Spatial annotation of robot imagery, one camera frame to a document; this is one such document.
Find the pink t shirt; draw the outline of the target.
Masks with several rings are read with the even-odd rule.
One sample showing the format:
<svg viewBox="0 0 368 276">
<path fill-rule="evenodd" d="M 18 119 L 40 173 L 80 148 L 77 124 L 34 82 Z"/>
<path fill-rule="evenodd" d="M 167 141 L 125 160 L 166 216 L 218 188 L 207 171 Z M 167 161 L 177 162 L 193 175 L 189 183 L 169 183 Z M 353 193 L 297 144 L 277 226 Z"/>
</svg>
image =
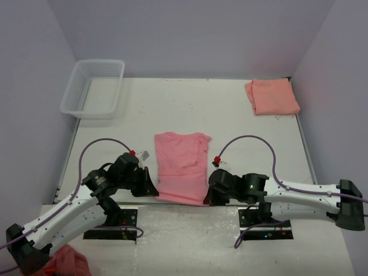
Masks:
<svg viewBox="0 0 368 276">
<path fill-rule="evenodd" d="M 154 136 L 158 163 L 157 200 L 203 206 L 208 193 L 208 149 L 211 137 L 203 133 Z"/>
</svg>

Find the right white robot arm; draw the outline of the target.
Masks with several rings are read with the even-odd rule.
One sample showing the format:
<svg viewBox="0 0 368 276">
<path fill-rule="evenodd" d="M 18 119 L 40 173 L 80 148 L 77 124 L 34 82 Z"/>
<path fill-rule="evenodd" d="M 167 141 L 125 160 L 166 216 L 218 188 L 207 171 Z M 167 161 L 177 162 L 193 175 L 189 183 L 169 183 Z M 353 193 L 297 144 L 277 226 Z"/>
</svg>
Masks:
<svg viewBox="0 0 368 276">
<path fill-rule="evenodd" d="M 203 203 L 224 206 L 230 200 L 257 205 L 257 221 L 264 226 L 274 222 L 307 219 L 325 220 L 349 231 L 365 230 L 363 196 L 353 182 L 308 185 L 280 182 L 263 174 L 243 176 L 217 169 L 209 177 Z"/>
</svg>

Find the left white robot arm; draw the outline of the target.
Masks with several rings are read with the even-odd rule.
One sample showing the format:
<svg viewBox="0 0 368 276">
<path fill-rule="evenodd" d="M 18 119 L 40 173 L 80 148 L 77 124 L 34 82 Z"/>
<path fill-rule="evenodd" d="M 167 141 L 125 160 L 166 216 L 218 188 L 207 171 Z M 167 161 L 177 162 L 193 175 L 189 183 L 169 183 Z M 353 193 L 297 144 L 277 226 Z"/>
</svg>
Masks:
<svg viewBox="0 0 368 276">
<path fill-rule="evenodd" d="M 147 152 L 120 155 L 115 162 L 89 172 L 73 193 L 42 216 L 8 227 L 5 247 L 22 274 L 41 270 L 57 250 L 88 231 L 141 237 L 144 232 L 136 225 L 137 212 L 122 210 L 112 195 L 126 189 L 134 197 L 158 196 L 143 165 L 147 156 Z"/>
</svg>

